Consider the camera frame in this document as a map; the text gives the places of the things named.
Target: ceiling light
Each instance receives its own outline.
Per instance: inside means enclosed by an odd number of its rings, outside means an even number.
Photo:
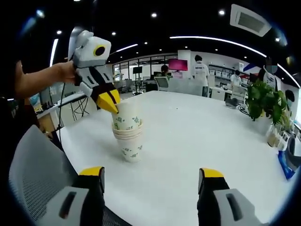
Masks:
[[[38,17],[41,17],[41,18],[44,18],[44,17],[45,17],[45,14],[44,14],[44,12],[43,12],[42,10],[39,10],[39,9],[38,9],[38,10],[36,11],[36,13],[37,13],[37,16],[38,16]]]
[[[229,40],[225,40],[225,39],[218,39],[218,38],[212,38],[212,37],[205,37],[205,36],[173,36],[173,37],[169,37],[170,39],[207,39],[207,40],[215,40],[215,41],[223,41],[223,42],[226,42],[226,43],[230,43],[230,44],[233,44],[233,45],[237,45],[237,46],[240,46],[240,47],[243,47],[243,48],[246,48],[250,51],[253,51],[261,56],[263,56],[264,58],[267,57],[267,55],[251,48],[251,47],[248,47],[248,46],[245,46],[245,45],[242,45],[242,44],[239,44],[237,42],[233,42],[233,41],[229,41]],[[284,71],[297,85],[298,88],[301,88],[301,86],[298,84],[298,82],[296,81],[296,79],[283,67],[281,66],[280,64],[277,64],[277,66],[282,70]]]
[[[121,49],[118,49],[116,52],[120,52],[120,51],[123,51],[127,48],[131,48],[131,47],[134,47],[134,46],[138,46],[138,44],[134,44],[134,45],[131,45],[131,46],[128,46],[128,47],[124,47],[124,48],[121,48]]]
[[[58,39],[55,39],[53,41],[52,51],[51,51],[51,56],[50,56],[50,63],[49,63],[50,67],[52,66],[53,58],[55,57],[55,49],[56,49],[56,46],[57,46],[57,42],[58,42]]]
[[[221,9],[220,11],[218,11],[218,14],[223,16],[223,15],[225,15],[225,11],[223,9]]]

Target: human hand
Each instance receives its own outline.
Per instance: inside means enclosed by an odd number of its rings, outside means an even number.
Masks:
[[[61,82],[75,82],[75,69],[73,67],[73,61],[65,63],[58,63],[58,80]]]

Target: air vent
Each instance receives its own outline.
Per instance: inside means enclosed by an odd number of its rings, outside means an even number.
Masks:
[[[271,29],[270,24],[262,16],[235,4],[231,6],[230,25],[252,32],[260,37]]]

